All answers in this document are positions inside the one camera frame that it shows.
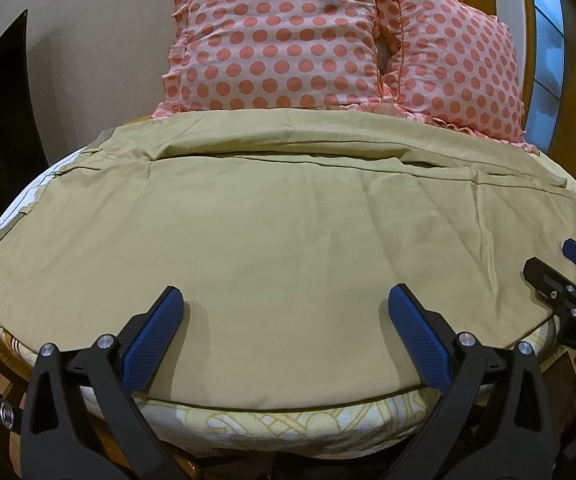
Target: metal bolt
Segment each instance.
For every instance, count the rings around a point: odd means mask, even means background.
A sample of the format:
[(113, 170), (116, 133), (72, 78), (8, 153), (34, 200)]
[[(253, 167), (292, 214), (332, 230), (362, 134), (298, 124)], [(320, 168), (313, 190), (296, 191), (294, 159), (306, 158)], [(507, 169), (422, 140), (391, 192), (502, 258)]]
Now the metal bolt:
[(12, 430), (15, 423), (15, 412), (12, 405), (7, 400), (2, 400), (0, 404), (0, 421), (8, 431)]
[(532, 353), (532, 346), (526, 341), (521, 341), (519, 343), (519, 351), (524, 355), (530, 355)]
[(110, 334), (105, 334), (103, 336), (100, 336), (99, 339), (97, 339), (97, 346), (99, 348), (110, 348), (114, 343), (114, 336), (110, 335)]
[(39, 351), (39, 353), (44, 357), (52, 355), (53, 352), (54, 352), (54, 345), (52, 343), (46, 343), (44, 346), (42, 346), (41, 350)]
[(470, 332), (462, 332), (459, 334), (459, 343), (462, 346), (474, 346), (477, 340)]

